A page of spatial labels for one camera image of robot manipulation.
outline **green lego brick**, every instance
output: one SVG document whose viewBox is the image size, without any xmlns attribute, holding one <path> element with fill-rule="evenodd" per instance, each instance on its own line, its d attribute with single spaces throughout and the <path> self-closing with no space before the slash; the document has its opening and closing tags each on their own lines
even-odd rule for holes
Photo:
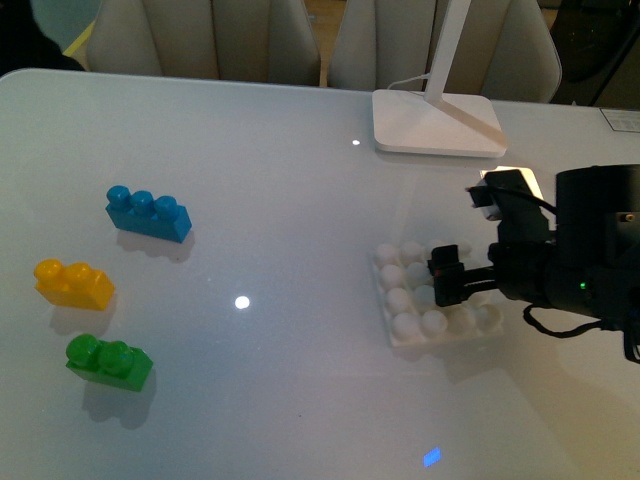
<svg viewBox="0 0 640 480">
<path fill-rule="evenodd" d="M 141 349 L 121 341 L 105 342 L 88 333 L 67 346 L 67 368 L 89 382 L 139 392 L 153 361 Z"/>
</svg>

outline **table surface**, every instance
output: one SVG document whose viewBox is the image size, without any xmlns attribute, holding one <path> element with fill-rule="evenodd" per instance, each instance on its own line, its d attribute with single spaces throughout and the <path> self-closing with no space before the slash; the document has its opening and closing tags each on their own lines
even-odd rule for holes
<svg viewBox="0 0 640 480">
<path fill-rule="evenodd" d="M 529 167 L 553 201 L 559 171 L 638 162 L 640 134 L 597 109 L 495 109 L 502 159 L 421 157 L 375 151 L 363 92 L 3 78 L 0 478 L 638 478 L 640 369 L 619 332 L 546 337 L 496 294 L 502 336 L 389 346 L 377 245 L 466 239 L 486 264 L 496 223 L 464 191 L 481 169 Z M 186 205 L 185 243 L 116 230 L 115 184 Z M 50 305 L 32 275 L 48 257 L 105 270 L 115 301 Z M 144 390 L 67 370 L 82 332 L 143 348 Z"/>
</svg>

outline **white desk lamp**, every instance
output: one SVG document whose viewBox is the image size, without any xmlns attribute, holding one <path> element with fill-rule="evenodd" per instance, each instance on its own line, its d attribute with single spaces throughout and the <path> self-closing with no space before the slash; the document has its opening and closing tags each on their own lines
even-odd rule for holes
<svg viewBox="0 0 640 480">
<path fill-rule="evenodd" d="M 470 3 L 449 2 L 424 95 L 373 92 L 373 131 L 380 150 L 471 157 L 506 152 L 507 139 L 488 99 L 444 93 Z"/>
</svg>

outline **lego brick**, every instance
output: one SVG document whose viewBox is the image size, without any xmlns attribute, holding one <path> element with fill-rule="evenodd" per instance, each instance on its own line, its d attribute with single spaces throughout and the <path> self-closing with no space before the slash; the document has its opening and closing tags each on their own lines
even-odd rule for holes
<svg viewBox="0 0 640 480">
<path fill-rule="evenodd" d="M 178 205 L 173 197 L 154 200 L 147 191 L 131 195 L 127 187 L 116 185 L 107 192 L 107 199 L 107 213 L 120 230 L 178 243 L 182 243 L 191 230 L 187 209 Z"/>
<path fill-rule="evenodd" d="M 501 335 L 502 312 L 490 303 L 491 292 L 478 292 L 460 305 L 435 303 L 427 267 L 432 248 L 407 242 L 400 248 L 378 246 L 372 266 L 382 313 L 393 347 L 440 345 Z M 460 242 L 461 261 L 469 265 L 471 246 Z"/>
<path fill-rule="evenodd" d="M 104 310 L 115 292 L 106 273 L 86 263 L 65 267 L 60 260 L 49 258 L 33 271 L 38 280 L 35 289 L 53 305 Z"/>
<path fill-rule="evenodd" d="M 105 342 L 84 333 L 67 346 L 67 368 L 89 382 L 139 392 L 153 361 L 141 349 L 122 341 Z"/>
</svg>

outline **beige chair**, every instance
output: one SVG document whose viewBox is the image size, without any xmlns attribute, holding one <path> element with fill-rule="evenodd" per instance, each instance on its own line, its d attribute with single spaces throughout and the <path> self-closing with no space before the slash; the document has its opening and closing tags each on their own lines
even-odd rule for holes
<svg viewBox="0 0 640 480">
<path fill-rule="evenodd" d="M 446 7 L 446 0 L 348 0 L 328 85 L 372 91 L 428 72 Z M 548 102 L 560 77 L 536 0 L 471 2 L 446 92 Z M 414 81 L 397 88 L 421 87 Z"/>
<path fill-rule="evenodd" d="M 303 0 L 102 0 L 97 72 L 319 85 Z"/>
</svg>

